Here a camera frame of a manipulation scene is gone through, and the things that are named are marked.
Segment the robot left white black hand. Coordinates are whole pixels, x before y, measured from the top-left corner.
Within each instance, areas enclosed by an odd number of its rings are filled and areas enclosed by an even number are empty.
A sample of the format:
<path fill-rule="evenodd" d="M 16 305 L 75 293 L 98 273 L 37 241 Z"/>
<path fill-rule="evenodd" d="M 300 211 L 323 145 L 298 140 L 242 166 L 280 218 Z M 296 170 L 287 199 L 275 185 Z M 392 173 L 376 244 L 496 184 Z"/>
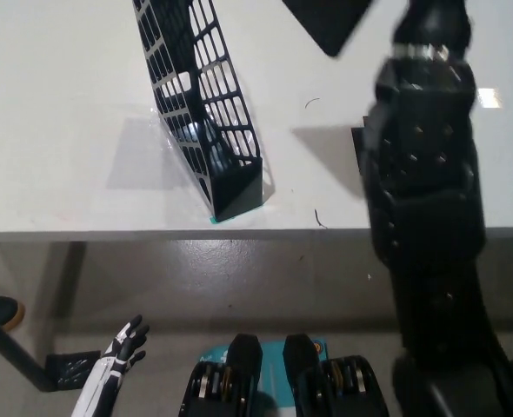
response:
<path fill-rule="evenodd" d="M 72 417 L 112 415 L 125 375 L 146 355 L 142 346 L 149 330 L 138 314 L 116 334 L 90 371 Z"/>

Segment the robot right black white hand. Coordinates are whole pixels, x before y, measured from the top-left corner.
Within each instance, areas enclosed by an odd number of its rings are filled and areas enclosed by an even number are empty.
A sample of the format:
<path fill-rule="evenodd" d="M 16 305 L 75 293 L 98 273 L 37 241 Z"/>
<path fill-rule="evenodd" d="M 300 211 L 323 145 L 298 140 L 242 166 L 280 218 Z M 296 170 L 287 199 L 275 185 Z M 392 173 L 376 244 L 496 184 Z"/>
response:
<path fill-rule="evenodd" d="M 445 46 L 465 50 L 471 39 L 471 25 L 464 0 L 409 1 L 397 25 L 393 42 Z"/>

